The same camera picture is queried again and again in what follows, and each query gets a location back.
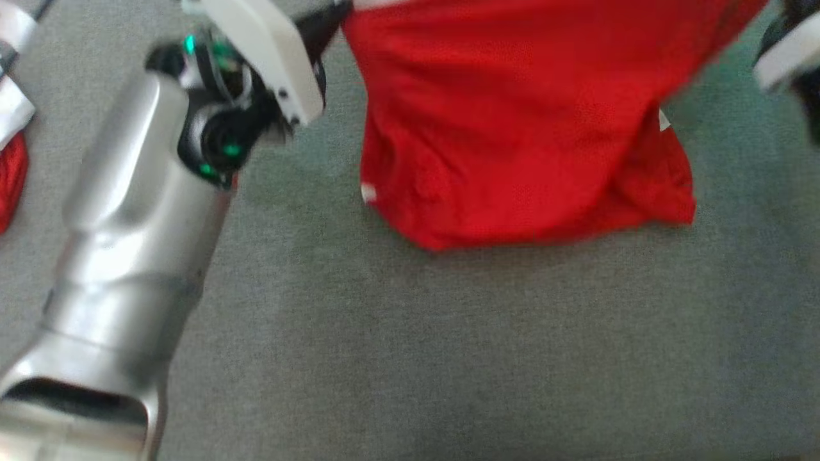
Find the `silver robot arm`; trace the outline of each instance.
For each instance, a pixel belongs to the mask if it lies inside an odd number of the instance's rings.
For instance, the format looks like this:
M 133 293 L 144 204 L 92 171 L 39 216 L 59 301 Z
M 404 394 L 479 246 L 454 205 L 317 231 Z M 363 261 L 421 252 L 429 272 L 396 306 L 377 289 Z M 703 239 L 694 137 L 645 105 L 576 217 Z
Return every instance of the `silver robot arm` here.
M 349 2 L 296 21 L 269 0 L 202 7 L 216 28 L 153 50 L 84 161 L 39 329 L 0 375 L 0 458 L 155 458 L 235 175 L 264 132 L 323 111 Z

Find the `white tag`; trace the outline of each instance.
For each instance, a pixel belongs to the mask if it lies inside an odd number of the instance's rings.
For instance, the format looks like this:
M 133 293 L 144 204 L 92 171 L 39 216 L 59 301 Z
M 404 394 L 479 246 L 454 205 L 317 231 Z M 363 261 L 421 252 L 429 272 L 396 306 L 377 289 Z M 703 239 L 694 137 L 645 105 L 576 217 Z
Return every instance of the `white tag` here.
M 364 203 L 373 203 L 379 198 L 376 188 L 370 184 L 362 184 L 362 200 Z
M 663 111 L 661 111 L 661 114 L 660 114 L 660 121 L 661 121 L 661 131 L 662 132 L 668 130 L 669 127 L 672 126 L 672 123 L 669 121 L 669 119 L 666 117 L 666 114 L 663 113 Z

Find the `gray carpet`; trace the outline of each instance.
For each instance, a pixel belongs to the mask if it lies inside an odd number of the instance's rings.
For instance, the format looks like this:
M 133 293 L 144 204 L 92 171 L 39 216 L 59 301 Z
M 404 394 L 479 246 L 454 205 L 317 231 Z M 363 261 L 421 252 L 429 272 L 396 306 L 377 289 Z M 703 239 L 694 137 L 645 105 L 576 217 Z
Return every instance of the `gray carpet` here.
M 65 0 L 21 61 L 40 113 L 20 215 L 0 237 L 0 361 L 37 322 L 62 198 L 116 91 L 188 23 L 168 0 Z M 762 26 L 669 107 L 695 169 L 694 228 L 442 256 L 361 205 L 366 97 L 338 44 L 327 116 L 244 174 L 173 367 L 161 459 L 820 448 L 820 153 L 794 102 L 754 87 Z

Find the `green led light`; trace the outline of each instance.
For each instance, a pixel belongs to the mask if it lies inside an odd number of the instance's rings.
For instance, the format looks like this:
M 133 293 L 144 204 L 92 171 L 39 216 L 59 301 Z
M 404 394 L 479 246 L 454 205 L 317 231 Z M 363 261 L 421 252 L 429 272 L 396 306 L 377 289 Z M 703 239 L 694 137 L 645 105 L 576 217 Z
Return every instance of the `green led light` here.
M 222 152 L 228 157 L 237 157 L 242 153 L 242 146 L 239 144 L 227 144 L 222 148 Z
M 197 37 L 196 35 L 189 35 L 185 37 L 185 41 L 182 42 L 182 46 L 185 47 L 185 52 L 188 54 L 194 54 L 197 51 Z

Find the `red cloth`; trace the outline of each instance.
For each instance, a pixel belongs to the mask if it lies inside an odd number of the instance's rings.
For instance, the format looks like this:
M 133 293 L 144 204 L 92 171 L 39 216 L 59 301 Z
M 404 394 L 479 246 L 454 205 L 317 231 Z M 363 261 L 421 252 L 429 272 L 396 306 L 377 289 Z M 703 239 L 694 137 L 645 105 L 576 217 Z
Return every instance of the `red cloth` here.
M 690 167 L 659 130 L 660 103 L 766 2 L 410 0 L 355 12 L 345 33 L 369 95 L 373 206 L 433 250 L 690 224 Z
M 28 169 L 29 156 L 25 150 L 25 139 L 20 133 L 0 153 L 0 234 L 6 232 L 11 224 Z

